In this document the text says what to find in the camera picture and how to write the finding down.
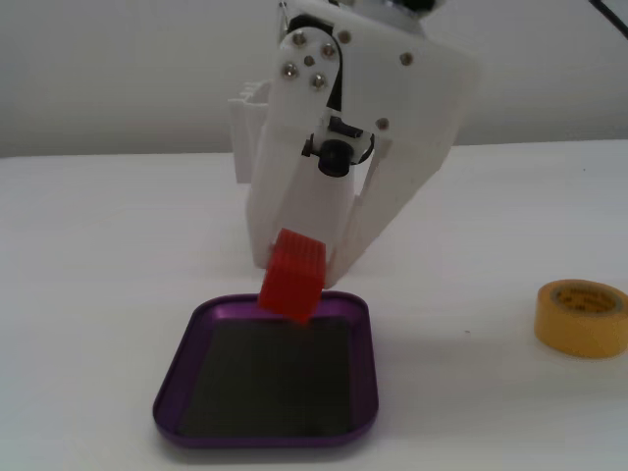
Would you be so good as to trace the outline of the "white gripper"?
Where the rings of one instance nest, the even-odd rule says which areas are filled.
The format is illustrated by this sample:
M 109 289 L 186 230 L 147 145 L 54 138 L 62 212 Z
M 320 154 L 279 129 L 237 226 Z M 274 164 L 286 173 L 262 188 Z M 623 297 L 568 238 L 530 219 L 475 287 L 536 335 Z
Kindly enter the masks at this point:
M 374 156 L 327 268 L 333 287 L 438 171 L 477 82 L 477 63 L 427 39 L 431 1 L 288 2 L 246 205 L 254 263 L 279 231 L 332 246 L 346 220 L 346 179 L 303 147 L 327 113 L 376 133 Z

